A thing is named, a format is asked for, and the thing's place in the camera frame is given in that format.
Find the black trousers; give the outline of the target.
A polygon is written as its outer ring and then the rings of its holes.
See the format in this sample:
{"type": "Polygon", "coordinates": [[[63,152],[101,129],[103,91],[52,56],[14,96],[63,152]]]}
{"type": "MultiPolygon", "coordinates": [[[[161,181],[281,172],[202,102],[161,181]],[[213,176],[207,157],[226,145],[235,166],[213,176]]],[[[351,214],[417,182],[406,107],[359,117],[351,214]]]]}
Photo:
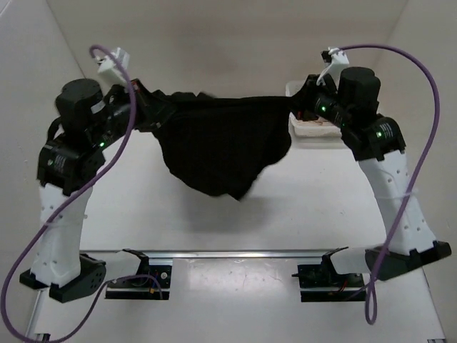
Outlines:
{"type": "Polygon", "coordinates": [[[298,96],[216,98],[205,93],[151,93],[151,106],[175,114],[152,132],[164,164],[185,185],[210,197],[243,199],[259,174],[291,148],[288,121],[298,96]]]}

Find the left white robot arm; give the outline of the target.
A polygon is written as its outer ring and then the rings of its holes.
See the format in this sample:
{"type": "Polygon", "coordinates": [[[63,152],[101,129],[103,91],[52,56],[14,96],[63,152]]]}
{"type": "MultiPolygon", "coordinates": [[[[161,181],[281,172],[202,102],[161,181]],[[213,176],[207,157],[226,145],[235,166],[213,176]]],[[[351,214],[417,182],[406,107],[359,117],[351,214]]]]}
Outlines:
{"type": "Polygon", "coordinates": [[[106,285],[160,292],[159,274],[144,253],[122,249],[103,261],[80,250],[86,207],[106,164],[104,151],[128,128],[147,121],[157,98],[139,81],[114,85],[103,93],[97,81],[77,79],[56,97],[58,116],[50,124],[39,153],[37,179],[43,234],[31,268],[19,281],[31,289],[48,289],[61,303],[91,296],[106,285]]]}

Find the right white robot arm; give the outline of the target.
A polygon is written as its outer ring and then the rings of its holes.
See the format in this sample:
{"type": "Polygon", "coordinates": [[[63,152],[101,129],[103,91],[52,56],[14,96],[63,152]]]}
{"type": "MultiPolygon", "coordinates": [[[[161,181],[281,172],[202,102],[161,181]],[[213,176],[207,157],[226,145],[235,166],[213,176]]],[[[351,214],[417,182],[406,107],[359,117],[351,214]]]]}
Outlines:
{"type": "Polygon", "coordinates": [[[365,174],[381,213],[388,246],[338,248],[322,258],[321,278],[331,286],[347,274],[372,274],[381,281],[449,257],[447,242],[429,228],[416,195],[408,189],[406,144],[395,120],[378,112],[381,82],[365,67],[307,76],[295,95],[298,109],[331,122],[365,174]]]}

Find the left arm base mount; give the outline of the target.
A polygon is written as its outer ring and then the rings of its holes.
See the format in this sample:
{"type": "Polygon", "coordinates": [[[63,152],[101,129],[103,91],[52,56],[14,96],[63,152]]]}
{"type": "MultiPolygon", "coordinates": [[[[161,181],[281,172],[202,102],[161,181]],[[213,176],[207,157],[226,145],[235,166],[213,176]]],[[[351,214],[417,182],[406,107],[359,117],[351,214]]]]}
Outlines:
{"type": "Polygon", "coordinates": [[[143,252],[123,249],[106,260],[105,298],[168,300],[172,261],[153,259],[143,252]]]}

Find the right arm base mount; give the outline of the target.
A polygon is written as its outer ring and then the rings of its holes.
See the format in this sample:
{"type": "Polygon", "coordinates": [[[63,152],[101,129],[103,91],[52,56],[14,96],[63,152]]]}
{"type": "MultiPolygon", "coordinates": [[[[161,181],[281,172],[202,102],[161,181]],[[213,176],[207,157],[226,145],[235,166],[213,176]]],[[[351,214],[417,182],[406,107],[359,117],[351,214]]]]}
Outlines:
{"type": "Polygon", "coordinates": [[[331,256],[344,248],[325,253],[320,264],[299,264],[292,274],[298,279],[301,302],[364,302],[366,287],[362,274],[338,274],[331,256]]]}

